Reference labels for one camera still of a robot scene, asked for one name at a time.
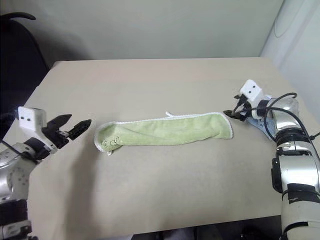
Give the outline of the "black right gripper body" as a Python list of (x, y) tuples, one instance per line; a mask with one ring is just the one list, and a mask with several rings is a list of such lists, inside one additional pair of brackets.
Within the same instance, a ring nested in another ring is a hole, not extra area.
[(238, 100), (236, 107), (233, 109), (233, 116), (235, 118), (248, 118), (251, 114), (251, 104), (248, 102), (248, 98), (244, 95), (236, 95), (235, 99)]

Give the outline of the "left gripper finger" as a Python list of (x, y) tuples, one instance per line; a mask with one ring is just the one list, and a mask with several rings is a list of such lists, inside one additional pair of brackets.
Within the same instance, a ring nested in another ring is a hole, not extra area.
[(68, 138), (70, 138), (71, 140), (75, 140), (76, 138), (78, 138), (80, 135), (82, 135), (84, 132), (88, 130), (91, 123), (92, 123), (91, 119), (83, 120), (79, 122), (70, 131), (67, 132)]
[(71, 117), (72, 114), (59, 115), (47, 123), (47, 128), (51, 130), (59, 130)]

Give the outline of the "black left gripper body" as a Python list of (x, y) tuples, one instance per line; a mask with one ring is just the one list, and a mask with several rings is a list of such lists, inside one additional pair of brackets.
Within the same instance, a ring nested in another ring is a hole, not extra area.
[(48, 122), (46, 127), (41, 129), (45, 137), (47, 137), (58, 149), (63, 148), (69, 143), (69, 140), (59, 134), (60, 126), (56, 123)]

